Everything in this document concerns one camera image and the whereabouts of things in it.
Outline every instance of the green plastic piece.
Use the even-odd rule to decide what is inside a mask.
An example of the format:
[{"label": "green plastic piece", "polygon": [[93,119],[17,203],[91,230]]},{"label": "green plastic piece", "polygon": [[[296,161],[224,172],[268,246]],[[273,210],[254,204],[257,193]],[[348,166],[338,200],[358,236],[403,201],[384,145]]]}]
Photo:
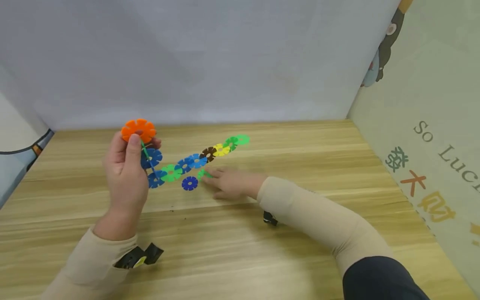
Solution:
[{"label": "green plastic piece", "polygon": [[239,140],[236,136],[231,136],[225,140],[223,146],[230,147],[230,152],[232,152],[233,150],[237,149],[238,141]]},{"label": "green plastic piece", "polygon": [[140,140],[140,142],[142,143],[142,150],[144,151],[145,157],[147,158],[148,163],[150,164],[150,168],[152,169],[152,173],[154,173],[154,174],[155,174],[155,177],[156,177],[157,179],[159,179],[159,178],[157,177],[157,175],[156,175],[155,168],[153,167],[152,161],[150,160],[150,156],[148,155],[147,148],[145,148],[144,142],[143,142],[142,140]]},{"label": "green plastic piece", "polygon": [[236,136],[236,138],[238,139],[237,145],[246,145],[250,143],[250,137],[248,135],[239,134]]},{"label": "green plastic piece", "polygon": [[165,182],[173,182],[179,179],[183,173],[183,169],[179,165],[168,165],[163,167],[162,171],[167,173],[165,176],[160,177]]},{"label": "green plastic piece", "polygon": [[207,176],[207,177],[213,178],[213,176],[210,175],[207,171],[201,170],[200,172],[198,172],[197,179],[200,181],[200,180],[202,180],[202,177],[203,177],[203,176]]}]

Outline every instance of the plastic flower piece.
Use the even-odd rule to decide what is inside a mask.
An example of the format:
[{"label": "plastic flower piece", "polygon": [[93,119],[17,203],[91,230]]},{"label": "plastic flower piece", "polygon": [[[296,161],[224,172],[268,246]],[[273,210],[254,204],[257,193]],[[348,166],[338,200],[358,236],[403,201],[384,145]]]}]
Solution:
[{"label": "plastic flower piece", "polygon": [[167,173],[164,171],[155,171],[155,173],[150,173],[148,175],[148,187],[151,189],[155,189],[160,185],[164,184],[165,181],[163,181],[161,178],[166,174]]},{"label": "plastic flower piece", "polygon": [[215,146],[216,152],[213,153],[213,156],[225,156],[230,153],[230,147],[224,147],[223,144],[216,144]]},{"label": "plastic flower piece", "polygon": [[163,167],[162,171],[166,174],[160,177],[160,179],[165,182],[173,182],[180,178],[183,174],[183,169],[179,165],[168,165]]},{"label": "plastic flower piece", "polygon": [[208,147],[206,148],[205,150],[202,151],[202,153],[200,154],[200,158],[204,158],[206,157],[207,158],[207,163],[211,162],[212,160],[214,160],[215,156],[213,156],[213,154],[216,152],[216,149],[214,147]]},{"label": "plastic flower piece", "polygon": [[[163,155],[158,149],[147,148],[147,153],[150,158],[150,161],[152,162],[152,166],[154,167],[158,165],[163,159]],[[150,163],[148,162],[148,159],[145,156],[145,153],[143,151],[142,151],[142,158],[140,159],[140,165],[142,165],[142,168],[144,169],[151,168]]]},{"label": "plastic flower piece", "polygon": [[199,181],[202,181],[202,177],[203,177],[203,176],[207,176],[207,177],[213,178],[213,176],[210,175],[210,173],[208,173],[208,172],[205,171],[205,170],[201,170],[200,172],[198,172],[197,178],[198,178]]},{"label": "plastic flower piece", "polygon": [[185,159],[182,159],[182,160],[179,160],[177,166],[180,166],[180,168],[182,168],[182,174],[185,174],[185,173],[188,173],[190,172],[190,170],[192,169],[190,167],[190,165],[193,163],[193,159],[191,159],[190,157],[187,157]]},{"label": "plastic flower piece", "polygon": [[122,138],[128,142],[132,134],[140,135],[143,143],[149,143],[156,134],[155,127],[152,122],[148,122],[145,119],[130,120],[125,123],[125,126],[121,129]]},{"label": "plastic flower piece", "polygon": [[250,137],[248,135],[239,134],[236,136],[236,138],[238,139],[237,145],[246,145],[250,143]]},{"label": "plastic flower piece", "polygon": [[198,154],[198,153],[197,154],[192,154],[187,158],[192,160],[192,163],[189,164],[189,167],[191,167],[191,168],[198,169],[198,168],[201,168],[201,167],[203,167],[207,164],[207,158],[206,157],[200,158],[200,154]]},{"label": "plastic flower piece", "polygon": [[193,176],[189,176],[181,182],[181,187],[183,187],[183,189],[186,191],[193,191],[197,188],[197,186],[198,180]]},{"label": "plastic flower piece", "polygon": [[239,140],[236,136],[231,136],[231,137],[227,138],[225,143],[223,143],[223,146],[224,147],[230,147],[230,152],[232,152],[233,150],[237,149],[238,141]]}]

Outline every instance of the wooden table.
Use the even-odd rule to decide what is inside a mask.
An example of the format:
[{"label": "wooden table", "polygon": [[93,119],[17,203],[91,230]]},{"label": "wooden table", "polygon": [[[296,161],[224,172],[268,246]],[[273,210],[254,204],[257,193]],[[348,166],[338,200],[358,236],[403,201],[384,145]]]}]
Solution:
[{"label": "wooden table", "polygon": [[[325,194],[372,223],[432,299],[475,299],[351,121],[157,129],[162,165],[249,135],[249,145],[211,164],[267,172]],[[101,158],[113,133],[56,133],[0,211],[0,298],[35,299],[105,212]],[[115,299],[342,298],[341,278],[322,246],[263,223],[251,199],[211,195],[202,185],[186,192],[181,181],[150,191],[140,244],[152,241],[165,253],[133,270]]]}]

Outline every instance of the beige sleeve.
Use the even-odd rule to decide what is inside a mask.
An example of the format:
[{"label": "beige sleeve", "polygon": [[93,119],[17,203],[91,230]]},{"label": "beige sleeve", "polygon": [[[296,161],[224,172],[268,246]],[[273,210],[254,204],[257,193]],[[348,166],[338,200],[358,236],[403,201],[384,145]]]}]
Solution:
[{"label": "beige sleeve", "polygon": [[267,178],[257,200],[279,222],[329,247],[342,277],[364,257],[393,257],[385,240],[364,218],[288,180]]},{"label": "beige sleeve", "polygon": [[40,299],[106,299],[128,274],[113,265],[137,246],[136,241],[136,236],[124,241],[103,240],[90,228]]}]

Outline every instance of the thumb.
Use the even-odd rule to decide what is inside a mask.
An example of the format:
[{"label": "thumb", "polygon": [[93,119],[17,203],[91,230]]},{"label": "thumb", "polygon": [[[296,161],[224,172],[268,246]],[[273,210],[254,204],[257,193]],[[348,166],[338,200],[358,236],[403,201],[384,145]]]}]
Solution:
[{"label": "thumb", "polygon": [[127,149],[125,150],[125,164],[128,166],[140,166],[140,158],[142,157],[142,144],[140,136],[132,134],[128,140]]}]

